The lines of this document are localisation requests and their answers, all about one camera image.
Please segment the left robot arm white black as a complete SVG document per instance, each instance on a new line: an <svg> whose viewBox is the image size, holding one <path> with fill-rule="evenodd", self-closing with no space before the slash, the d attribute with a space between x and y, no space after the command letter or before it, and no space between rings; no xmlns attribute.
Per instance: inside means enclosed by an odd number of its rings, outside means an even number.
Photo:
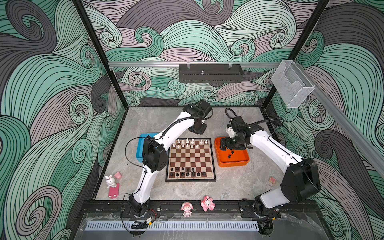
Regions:
<svg viewBox="0 0 384 240"><path fill-rule="evenodd" d="M148 208L151 190L158 173L168 164L167 151L186 130L201 135L207 128L212 106L205 100L184 106L178 117L154 137L143 138L142 174L136 190L129 194L129 203L136 216L143 216Z"/></svg>

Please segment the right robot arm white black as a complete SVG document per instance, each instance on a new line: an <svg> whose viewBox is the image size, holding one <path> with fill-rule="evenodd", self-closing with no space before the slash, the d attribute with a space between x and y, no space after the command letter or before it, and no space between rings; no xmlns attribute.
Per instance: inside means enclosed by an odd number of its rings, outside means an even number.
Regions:
<svg viewBox="0 0 384 240"><path fill-rule="evenodd" d="M243 118L230 108L225 109L230 119L226 126L229 135L221 139L220 149L243 151L258 148L266 154L282 170L284 177L280 186L265 192L255 198L254 208L258 214L266 215L267 211L274 212L277 206L297 204L321 191L320 176L317 163L311 158L303 158L279 142L274 140L260 123L271 122L267 119L252 124L244 122Z"/></svg>

